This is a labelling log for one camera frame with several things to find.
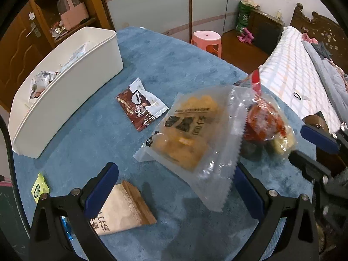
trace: sliding wardrobe door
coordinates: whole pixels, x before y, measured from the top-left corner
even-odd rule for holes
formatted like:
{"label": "sliding wardrobe door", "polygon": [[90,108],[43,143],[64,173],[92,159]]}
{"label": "sliding wardrobe door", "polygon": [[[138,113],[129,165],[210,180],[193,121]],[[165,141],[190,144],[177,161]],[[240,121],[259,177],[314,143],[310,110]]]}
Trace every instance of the sliding wardrobe door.
{"label": "sliding wardrobe door", "polygon": [[189,0],[106,0],[116,30],[137,26],[189,41]]}
{"label": "sliding wardrobe door", "polygon": [[192,31],[212,30],[222,35],[235,23],[237,0],[192,0]]}
{"label": "sliding wardrobe door", "polygon": [[238,19],[238,3],[241,0],[228,0],[224,33],[236,28]]}

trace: table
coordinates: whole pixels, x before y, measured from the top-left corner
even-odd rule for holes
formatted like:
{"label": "table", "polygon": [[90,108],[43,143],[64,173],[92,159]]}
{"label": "table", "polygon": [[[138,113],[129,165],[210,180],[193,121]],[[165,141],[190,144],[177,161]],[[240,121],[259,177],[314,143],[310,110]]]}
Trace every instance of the table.
{"label": "table", "polygon": [[[234,83],[247,74],[195,46],[146,29],[129,27],[117,35],[123,70],[67,120],[38,159],[14,154],[29,223],[35,210],[31,188],[39,172],[45,176],[51,196],[66,195],[75,187],[83,187],[110,161],[119,167],[119,182],[125,179],[136,186],[157,219],[155,225],[101,238],[118,260],[231,260],[257,224],[235,188],[223,211],[211,212],[165,167],[157,162],[137,162],[132,156],[155,125],[138,132],[115,97],[140,77],[145,89],[170,107],[178,92]],[[299,134],[303,122],[276,100],[296,133],[297,149],[315,159],[315,146]],[[49,120],[49,115],[42,119]],[[242,159],[242,163],[266,188],[281,195],[312,195],[312,184],[288,160],[277,163],[263,154],[259,162]],[[283,224],[281,221],[265,256],[272,252]],[[73,245],[85,257],[76,241]]]}

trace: blue gripper pad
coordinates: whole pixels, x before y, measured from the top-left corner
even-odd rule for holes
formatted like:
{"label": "blue gripper pad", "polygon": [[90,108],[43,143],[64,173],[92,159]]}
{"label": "blue gripper pad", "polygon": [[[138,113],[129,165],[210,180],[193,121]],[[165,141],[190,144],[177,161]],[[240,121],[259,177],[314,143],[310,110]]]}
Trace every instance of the blue gripper pad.
{"label": "blue gripper pad", "polygon": [[100,209],[118,180],[118,167],[115,163],[107,163],[104,169],[107,169],[107,171],[101,178],[99,178],[99,175],[94,178],[99,181],[85,201],[84,215],[88,220],[98,216]]}
{"label": "blue gripper pad", "polygon": [[263,200],[238,165],[234,173],[233,183],[251,217],[261,221],[264,218]]}
{"label": "blue gripper pad", "polygon": [[329,133],[310,125],[302,126],[301,136],[328,154],[337,154],[340,151],[340,145]]}

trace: storage bin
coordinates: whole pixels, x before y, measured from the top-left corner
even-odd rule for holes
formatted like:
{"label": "storage bin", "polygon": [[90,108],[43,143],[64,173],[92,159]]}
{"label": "storage bin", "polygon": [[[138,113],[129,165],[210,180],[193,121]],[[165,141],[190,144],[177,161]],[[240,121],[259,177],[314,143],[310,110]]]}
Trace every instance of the storage bin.
{"label": "storage bin", "polygon": [[[29,108],[32,78],[43,70],[59,71],[85,43],[86,53],[58,74]],[[84,27],[67,38],[37,65],[14,97],[8,124],[13,151],[38,158],[67,119],[122,68],[115,31]]]}

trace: pink container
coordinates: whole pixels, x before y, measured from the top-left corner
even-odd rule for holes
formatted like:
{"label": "pink container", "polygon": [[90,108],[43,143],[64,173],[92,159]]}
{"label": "pink container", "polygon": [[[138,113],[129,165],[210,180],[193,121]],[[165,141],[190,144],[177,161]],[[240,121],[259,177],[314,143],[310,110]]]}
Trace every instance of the pink container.
{"label": "pink container", "polygon": [[58,3],[63,4],[63,7],[66,8],[66,12],[60,15],[66,30],[72,29],[79,25],[82,20],[89,18],[85,3],[74,5],[72,0],[59,0]]}

